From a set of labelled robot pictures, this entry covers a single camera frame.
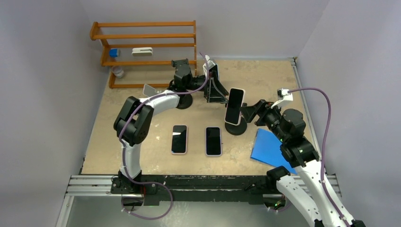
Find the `white case smartphone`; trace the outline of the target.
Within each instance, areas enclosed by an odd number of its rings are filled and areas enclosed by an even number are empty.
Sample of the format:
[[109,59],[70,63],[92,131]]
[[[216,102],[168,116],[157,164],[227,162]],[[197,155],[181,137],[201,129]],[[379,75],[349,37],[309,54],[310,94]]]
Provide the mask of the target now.
[[226,107],[225,123],[238,126],[241,121],[241,111],[245,90],[240,88],[231,88],[228,96],[228,103]]

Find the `clear small jar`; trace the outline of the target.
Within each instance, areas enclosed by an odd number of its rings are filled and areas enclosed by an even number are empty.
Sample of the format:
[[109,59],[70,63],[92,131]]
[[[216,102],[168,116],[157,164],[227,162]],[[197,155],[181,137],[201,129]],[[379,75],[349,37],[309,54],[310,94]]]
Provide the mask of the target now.
[[122,78],[124,76],[124,70],[122,66],[112,66],[111,72],[117,77]]

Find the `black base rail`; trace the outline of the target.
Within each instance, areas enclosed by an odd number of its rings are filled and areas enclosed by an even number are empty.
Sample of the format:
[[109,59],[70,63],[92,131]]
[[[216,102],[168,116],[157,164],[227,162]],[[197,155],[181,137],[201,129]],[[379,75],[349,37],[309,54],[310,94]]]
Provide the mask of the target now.
[[137,195],[146,206],[161,201],[247,202],[284,205],[285,197],[265,175],[138,175],[130,181],[122,173],[111,178],[111,193]]

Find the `silver folding phone stand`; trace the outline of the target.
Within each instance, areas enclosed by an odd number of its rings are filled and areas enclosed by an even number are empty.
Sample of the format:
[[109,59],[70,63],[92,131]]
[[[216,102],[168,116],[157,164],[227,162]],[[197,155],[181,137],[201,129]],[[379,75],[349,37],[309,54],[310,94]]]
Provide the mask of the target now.
[[146,97],[151,97],[160,94],[161,91],[150,86],[149,84],[144,84],[142,93]]

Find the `light blue case smartphone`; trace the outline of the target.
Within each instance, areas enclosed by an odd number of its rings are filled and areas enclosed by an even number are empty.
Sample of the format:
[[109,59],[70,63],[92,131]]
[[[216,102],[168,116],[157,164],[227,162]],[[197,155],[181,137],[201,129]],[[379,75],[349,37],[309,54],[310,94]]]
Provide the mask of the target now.
[[210,68],[210,72],[214,81],[219,81],[219,73],[218,73],[218,65],[215,64],[213,67]]

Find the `wooden shelf rack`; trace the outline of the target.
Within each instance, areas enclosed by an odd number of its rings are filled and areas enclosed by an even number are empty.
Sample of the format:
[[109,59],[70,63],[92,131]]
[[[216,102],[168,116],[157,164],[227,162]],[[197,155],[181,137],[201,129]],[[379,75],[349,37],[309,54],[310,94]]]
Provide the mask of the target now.
[[113,70],[161,70],[187,63],[193,76],[198,69],[196,21],[94,22],[89,32],[103,48],[101,66]]

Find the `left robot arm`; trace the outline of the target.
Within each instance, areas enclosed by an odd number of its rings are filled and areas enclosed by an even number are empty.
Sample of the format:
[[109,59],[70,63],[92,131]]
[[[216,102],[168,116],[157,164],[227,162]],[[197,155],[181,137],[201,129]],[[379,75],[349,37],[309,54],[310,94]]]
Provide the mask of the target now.
[[187,109],[193,103],[192,93],[203,92],[208,103],[228,102],[228,91],[221,85],[217,63],[207,57],[203,75],[194,77],[188,59],[171,62],[174,78],[168,88],[147,98],[130,96],[121,108],[113,128],[122,145],[120,174],[122,186],[128,193],[141,187],[140,147],[148,135],[153,116],[169,109]]

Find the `black phone stand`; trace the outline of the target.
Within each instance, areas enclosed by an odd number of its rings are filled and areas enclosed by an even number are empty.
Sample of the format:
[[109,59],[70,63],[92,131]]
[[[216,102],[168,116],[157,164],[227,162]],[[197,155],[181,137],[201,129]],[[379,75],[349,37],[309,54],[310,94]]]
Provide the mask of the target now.
[[234,125],[225,123],[225,129],[231,135],[236,135],[236,136],[242,135],[247,130],[247,123],[245,122],[245,120],[244,120],[244,118],[242,117],[242,114],[241,114],[241,121],[240,121],[240,124],[238,126],[234,126]]
[[[193,78],[189,60],[172,60],[171,65],[175,68],[175,72],[173,79],[170,81],[169,88],[178,93],[188,92]],[[186,109],[192,105],[193,99],[190,94],[179,95],[179,98],[177,109]]]

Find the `pink case smartphone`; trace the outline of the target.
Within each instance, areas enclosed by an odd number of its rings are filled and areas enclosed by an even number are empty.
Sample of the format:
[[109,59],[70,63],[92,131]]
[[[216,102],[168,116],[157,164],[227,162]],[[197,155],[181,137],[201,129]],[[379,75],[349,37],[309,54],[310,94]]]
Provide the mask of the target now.
[[172,133],[171,153],[185,154],[187,152],[188,127],[186,125],[174,125]]

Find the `blue white small box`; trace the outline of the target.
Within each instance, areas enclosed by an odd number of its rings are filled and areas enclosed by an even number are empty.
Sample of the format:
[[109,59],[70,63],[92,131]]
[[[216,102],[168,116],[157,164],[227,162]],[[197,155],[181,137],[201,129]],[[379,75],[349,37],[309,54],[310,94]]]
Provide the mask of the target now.
[[121,55],[121,50],[118,48],[112,48],[109,50],[109,56],[111,58],[117,58]]

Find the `lavender case smartphone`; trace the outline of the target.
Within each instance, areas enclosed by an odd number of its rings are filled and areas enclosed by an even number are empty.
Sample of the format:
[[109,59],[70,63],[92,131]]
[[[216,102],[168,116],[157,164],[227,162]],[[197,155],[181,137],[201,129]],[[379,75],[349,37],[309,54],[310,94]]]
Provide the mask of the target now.
[[221,129],[219,127],[207,127],[205,136],[205,154],[210,157],[222,155]]

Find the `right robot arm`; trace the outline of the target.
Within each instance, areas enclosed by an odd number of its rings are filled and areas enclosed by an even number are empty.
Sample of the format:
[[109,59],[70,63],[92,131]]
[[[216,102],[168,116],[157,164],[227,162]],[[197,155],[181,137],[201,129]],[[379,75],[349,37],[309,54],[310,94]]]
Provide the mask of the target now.
[[311,227],[363,227],[343,206],[313,144],[304,136],[303,114],[295,109],[281,111],[272,102],[260,100],[252,106],[240,107],[247,123],[254,117],[256,126],[267,126],[281,142],[284,159],[306,186],[301,188],[283,166],[266,173],[265,185],[270,192],[280,192],[302,214]]

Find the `blue notebook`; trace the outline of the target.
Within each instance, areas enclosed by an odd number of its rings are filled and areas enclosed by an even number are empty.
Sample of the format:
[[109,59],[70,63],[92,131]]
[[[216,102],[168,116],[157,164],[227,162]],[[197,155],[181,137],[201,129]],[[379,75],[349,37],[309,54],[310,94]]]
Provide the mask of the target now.
[[291,174],[296,175],[296,171],[282,156],[280,146],[280,140],[277,139],[272,132],[264,129],[258,129],[250,158],[273,167],[283,166]]

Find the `white eraser block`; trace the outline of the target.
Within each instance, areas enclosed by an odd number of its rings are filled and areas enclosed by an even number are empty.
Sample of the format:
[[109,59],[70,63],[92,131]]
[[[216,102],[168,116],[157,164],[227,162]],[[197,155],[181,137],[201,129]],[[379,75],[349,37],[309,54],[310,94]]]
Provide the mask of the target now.
[[153,48],[152,47],[136,47],[133,48],[132,56],[152,56],[153,55]]

